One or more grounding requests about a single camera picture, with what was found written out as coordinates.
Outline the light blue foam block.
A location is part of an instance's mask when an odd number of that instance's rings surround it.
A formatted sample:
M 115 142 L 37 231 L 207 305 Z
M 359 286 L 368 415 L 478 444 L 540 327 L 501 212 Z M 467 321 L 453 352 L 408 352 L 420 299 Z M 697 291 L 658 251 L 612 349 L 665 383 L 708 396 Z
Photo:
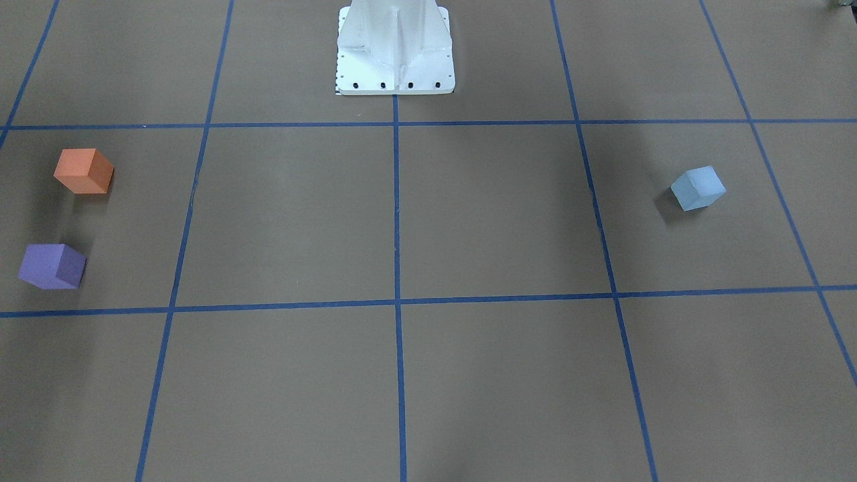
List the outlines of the light blue foam block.
M 670 189 L 684 212 L 706 208 L 726 194 L 726 187 L 710 165 L 685 171 Z

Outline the orange foam block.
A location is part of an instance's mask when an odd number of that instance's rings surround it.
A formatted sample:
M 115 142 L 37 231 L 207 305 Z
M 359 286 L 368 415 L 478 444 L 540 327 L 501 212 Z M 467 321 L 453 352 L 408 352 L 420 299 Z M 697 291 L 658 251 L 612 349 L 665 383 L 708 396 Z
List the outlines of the orange foam block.
M 115 167 L 98 149 L 62 149 L 53 177 L 74 194 L 107 194 Z

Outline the purple foam block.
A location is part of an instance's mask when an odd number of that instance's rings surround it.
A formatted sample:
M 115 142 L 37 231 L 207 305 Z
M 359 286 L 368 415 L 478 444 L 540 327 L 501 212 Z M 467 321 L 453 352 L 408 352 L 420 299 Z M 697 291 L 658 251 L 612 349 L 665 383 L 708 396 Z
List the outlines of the purple foam block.
M 30 244 L 25 247 L 18 278 L 43 290 L 76 289 L 87 260 L 67 244 Z

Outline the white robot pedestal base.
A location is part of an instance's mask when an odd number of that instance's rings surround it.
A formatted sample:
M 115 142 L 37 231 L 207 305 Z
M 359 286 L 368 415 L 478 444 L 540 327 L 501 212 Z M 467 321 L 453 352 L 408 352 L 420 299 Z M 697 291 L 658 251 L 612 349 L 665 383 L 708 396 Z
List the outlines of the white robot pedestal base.
M 335 94 L 452 94 L 449 12 L 435 1 L 352 1 L 339 10 Z

